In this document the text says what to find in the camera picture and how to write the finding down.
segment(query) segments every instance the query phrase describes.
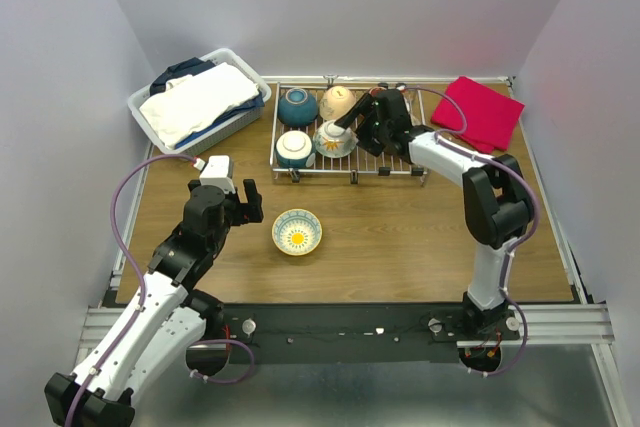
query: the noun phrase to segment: red cloth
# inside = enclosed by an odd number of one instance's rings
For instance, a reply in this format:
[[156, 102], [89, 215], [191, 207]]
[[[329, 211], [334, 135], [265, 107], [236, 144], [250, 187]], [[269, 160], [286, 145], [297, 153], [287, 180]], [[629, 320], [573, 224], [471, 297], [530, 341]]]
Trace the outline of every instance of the red cloth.
[[[467, 117], [467, 131], [458, 137], [485, 154], [509, 148], [523, 104], [467, 77], [452, 82], [446, 93]], [[462, 128], [460, 114], [446, 99], [438, 104], [431, 122], [452, 130]]]

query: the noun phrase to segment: wooden tabletop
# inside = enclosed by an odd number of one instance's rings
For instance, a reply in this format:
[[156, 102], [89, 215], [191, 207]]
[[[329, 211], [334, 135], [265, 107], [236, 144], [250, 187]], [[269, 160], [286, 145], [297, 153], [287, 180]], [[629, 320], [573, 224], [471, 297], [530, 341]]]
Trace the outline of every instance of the wooden tabletop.
[[[504, 84], [489, 86], [508, 95]], [[444, 91], [447, 86], [430, 87]], [[232, 228], [198, 288], [224, 302], [461, 300], [476, 246], [464, 222], [462, 191], [436, 173], [424, 187], [408, 176], [362, 176], [358, 185], [349, 184], [348, 177], [303, 177], [299, 184], [285, 176], [274, 180], [269, 153], [276, 86], [271, 88], [274, 96], [261, 119], [200, 155], [230, 155], [236, 185], [256, 180], [265, 217], [262, 224]], [[439, 99], [421, 95], [430, 118]], [[508, 152], [539, 194], [520, 128]], [[141, 265], [181, 220], [187, 183], [197, 177], [181, 161], [151, 165], [131, 239]], [[276, 217], [292, 208], [310, 210], [323, 226], [322, 242], [307, 256], [287, 256], [271, 239]], [[128, 302], [136, 288], [127, 265], [118, 302]], [[516, 252], [509, 290], [520, 301], [572, 299], [546, 212], [536, 235]]]

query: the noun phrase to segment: white wall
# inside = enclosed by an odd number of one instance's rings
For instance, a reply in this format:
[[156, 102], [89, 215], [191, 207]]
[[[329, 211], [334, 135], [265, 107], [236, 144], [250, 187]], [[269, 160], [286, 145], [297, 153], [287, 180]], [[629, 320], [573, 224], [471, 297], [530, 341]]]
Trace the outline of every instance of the white wall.
[[258, 72], [494, 76], [558, 0], [118, 0], [156, 71], [231, 47]]
[[152, 71], [115, 0], [0, 11], [0, 424], [51, 425], [45, 383], [73, 366], [116, 253], [111, 192], [144, 155], [125, 100]]
[[587, 286], [606, 299], [640, 425], [640, 9], [561, 0], [517, 82], [552, 204]]

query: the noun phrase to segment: metal dish rack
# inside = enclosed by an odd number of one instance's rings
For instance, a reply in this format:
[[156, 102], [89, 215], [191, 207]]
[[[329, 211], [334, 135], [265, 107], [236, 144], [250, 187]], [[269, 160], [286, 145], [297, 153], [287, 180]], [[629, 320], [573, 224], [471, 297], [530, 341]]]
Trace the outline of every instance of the metal dish rack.
[[[371, 89], [371, 86], [360, 86], [349, 83], [341, 83], [349, 90], [351, 90], [357, 98], [360, 98], [365, 92]], [[329, 85], [282, 85], [278, 83], [276, 87], [276, 99], [275, 109], [273, 112], [273, 132], [271, 135], [271, 155], [269, 157], [269, 165], [274, 173], [274, 179], [277, 179], [280, 174], [287, 174], [291, 177], [293, 183], [299, 183], [300, 178], [303, 175], [343, 175], [348, 177], [352, 184], [357, 184], [360, 175], [377, 175], [377, 176], [406, 176], [406, 177], [418, 177], [420, 179], [420, 185], [424, 185], [428, 172], [421, 168], [412, 166], [402, 159], [393, 155], [382, 154], [380, 157], [374, 157], [373, 155], [365, 152], [364, 150], [356, 147], [351, 154], [342, 157], [340, 159], [330, 159], [319, 153], [316, 154], [316, 159], [311, 168], [307, 169], [291, 169], [283, 168], [278, 165], [274, 149], [278, 138], [289, 130], [299, 130], [305, 132], [309, 137], [313, 138], [313, 134], [316, 129], [322, 125], [322, 118], [316, 118], [316, 120], [304, 128], [291, 128], [284, 125], [278, 120], [278, 102], [285, 92], [289, 89], [298, 88], [305, 89], [309, 92], [309, 95], [313, 95], [317, 102], [320, 102], [324, 92], [332, 86], [332, 82]], [[408, 90], [405, 92], [405, 99], [410, 105], [411, 117], [414, 124], [426, 124], [424, 115], [424, 106], [422, 104], [422, 97], [418, 91]], [[356, 120], [354, 124], [354, 130], [358, 126]]]

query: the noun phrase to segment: white plastic basket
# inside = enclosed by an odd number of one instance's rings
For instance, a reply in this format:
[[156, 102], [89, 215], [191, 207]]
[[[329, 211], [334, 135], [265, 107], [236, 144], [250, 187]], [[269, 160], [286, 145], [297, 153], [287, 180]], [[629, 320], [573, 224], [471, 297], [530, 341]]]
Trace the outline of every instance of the white plastic basket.
[[[200, 57], [201, 60], [210, 60], [214, 64], [220, 64], [222, 62], [226, 62], [229, 65], [233, 65], [237, 67], [240, 72], [246, 75], [249, 79], [253, 80], [260, 90], [260, 94], [262, 94], [262, 100], [266, 102], [271, 97], [271, 88], [267, 85], [267, 83], [262, 80], [255, 70], [249, 67], [244, 60], [242, 60], [238, 55], [236, 55], [230, 49], [218, 49], [210, 54], [205, 55], [204, 57]], [[169, 149], [164, 143], [158, 138], [156, 133], [153, 131], [147, 119], [140, 113], [140, 107], [142, 104], [149, 98], [149, 87], [143, 87], [135, 94], [133, 94], [127, 100], [127, 105], [131, 110], [131, 114], [133, 118], [136, 119], [138, 125], [144, 130], [147, 137], [153, 142], [153, 145], [158, 147], [160, 151], [164, 154], [180, 154], [185, 153], [188, 155], [198, 155], [207, 150], [209, 147], [217, 144], [218, 142], [226, 139], [231, 134], [237, 132], [241, 128], [249, 125], [254, 120], [262, 117], [262, 111], [264, 107], [258, 107], [255, 109], [251, 109], [247, 112], [241, 112], [238, 115], [231, 117], [230, 119], [224, 121], [222, 124], [217, 127], [211, 129], [209, 132], [201, 135], [197, 139], [193, 139], [191, 142], [178, 147], [177, 149]]]

